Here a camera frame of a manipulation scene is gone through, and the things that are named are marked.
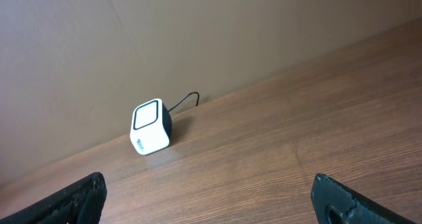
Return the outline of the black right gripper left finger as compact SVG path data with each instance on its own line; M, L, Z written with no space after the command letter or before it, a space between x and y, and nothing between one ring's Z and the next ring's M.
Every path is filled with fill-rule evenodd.
M98 224L107 197L104 176L94 172L1 219L1 224Z

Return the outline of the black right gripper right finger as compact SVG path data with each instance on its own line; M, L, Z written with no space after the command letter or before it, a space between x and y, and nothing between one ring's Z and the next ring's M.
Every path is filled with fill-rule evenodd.
M311 202L319 224L415 224L322 173L315 175Z

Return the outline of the white barcode scanner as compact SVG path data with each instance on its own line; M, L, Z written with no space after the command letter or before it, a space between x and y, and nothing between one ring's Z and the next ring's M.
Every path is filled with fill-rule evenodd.
M159 98L139 105L132 116L130 141L140 155L149 155L170 145L172 120Z

